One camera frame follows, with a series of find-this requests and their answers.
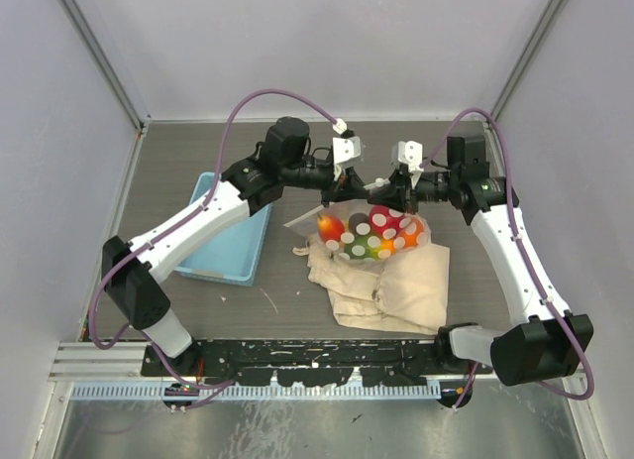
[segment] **metal frame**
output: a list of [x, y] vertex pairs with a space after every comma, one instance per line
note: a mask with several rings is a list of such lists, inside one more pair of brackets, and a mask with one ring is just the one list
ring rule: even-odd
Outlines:
[[548, 34], [555, 25], [557, 18], [561, 14], [567, 2], [568, 0], [548, 1], [546, 8], [537, 21], [537, 25], [533, 29], [533, 33], [531, 34], [528, 42], [526, 43], [526, 46], [524, 47], [524, 50], [522, 51], [522, 54], [515, 63], [513, 70], [511, 70], [511, 73], [506, 79], [506, 83], [504, 84], [504, 87], [502, 88], [497, 101], [493, 105], [491, 115], [495, 120], [498, 120], [501, 116], [504, 108], [506, 107], [506, 104], [517, 89], [517, 86], [522, 80], [531, 62], [535, 59], [535, 56], [541, 49], [544, 41], [546, 41]]
[[81, 40], [86, 44], [90, 54], [93, 56], [97, 67], [105, 77], [106, 81], [113, 90], [115, 96], [121, 103], [126, 114], [130, 118], [133, 125], [141, 130], [146, 125], [146, 120], [150, 117], [146, 113], [140, 113], [136, 104], [131, 99], [128, 91], [124, 87], [120, 77], [115, 71], [111, 61], [104, 52], [102, 45], [95, 36], [90, 24], [88, 23], [83, 12], [79, 8], [76, 0], [58, 0], [65, 10], [70, 23], [75, 27]]

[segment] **colorful ball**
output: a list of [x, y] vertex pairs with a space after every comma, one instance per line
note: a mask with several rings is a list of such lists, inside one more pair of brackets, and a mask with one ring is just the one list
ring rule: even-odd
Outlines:
[[317, 232], [323, 242], [341, 240], [341, 235], [346, 231], [344, 223], [339, 218], [320, 214], [317, 216]]
[[344, 253], [350, 259], [364, 259], [371, 256], [371, 247], [368, 244], [371, 236], [357, 236], [355, 242], [344, 248]]
[[414, 248], [422, 246], [426, 242], [425, 225], [419, 218], [412, 216], [411, 222], [394, 238], [394, 247], [396, 249]]
[[365, 213], [355, 213], [348, 220], [351, 233], [366, 236], [370, 233], [370, 219]]
[[373, 248], [370, 251], [372, 257], [380, 261], [389, 258], [395, 252], [396, 248], [394, 248], [394, 241], [391, 239], [382, 240], [377, 248]]
[[404, 217], [400, 211], [385, 206], [373, 206], [370, 210], [370, 227], [384, 239], [392, 239], [401, 229], [400, 223]]

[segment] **plastic bag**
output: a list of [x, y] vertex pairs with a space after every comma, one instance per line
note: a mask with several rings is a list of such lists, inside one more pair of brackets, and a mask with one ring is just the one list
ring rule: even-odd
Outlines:
[[425, 246], [430, 239], [429, 226], [420, 216], [359, 199], [319, 206], [284, 226], [307, 239], [317, 239], [351, 262], [384, 261]]

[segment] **orange ball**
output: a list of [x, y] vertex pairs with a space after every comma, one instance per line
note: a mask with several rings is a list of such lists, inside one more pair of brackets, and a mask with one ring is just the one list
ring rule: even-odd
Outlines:
[[383, 239], [380, 246], [370, 250], [371, 256], [380, 261], [389, 258], [395, 252], [396, 248], [394, 247], [394, 240], [392, 239]]
[[415, 248], [425, 244], [426, 241], [425, 225], [419, 218], [412, 216], [411, 222], [394, 238], [394, 248], [397, 250]]

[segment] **white connector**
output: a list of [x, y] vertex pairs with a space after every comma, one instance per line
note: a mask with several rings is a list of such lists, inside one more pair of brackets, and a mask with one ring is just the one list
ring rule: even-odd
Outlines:
[[333, 130], [341, 135], [348, 130], [348, 124], [344, 119], [337, 119], [337, 123], [333, 124]]
[[333, 137], [333, 163], [335, 165], [335, 181], [339, 179], [344, 169], [351, 167], [356, 161], [362, 161], [364, 144], [359, 137], [340, 139]]
[[412, 188], [416, 188], [416, 183], [420, 179], [423, 169], [423, 145], [410, 140], [409, 142], [398, 142], [392, 147], [392, 165], [398, 169], [403, 164], [407, 165], [407, 170], [412, 182]]

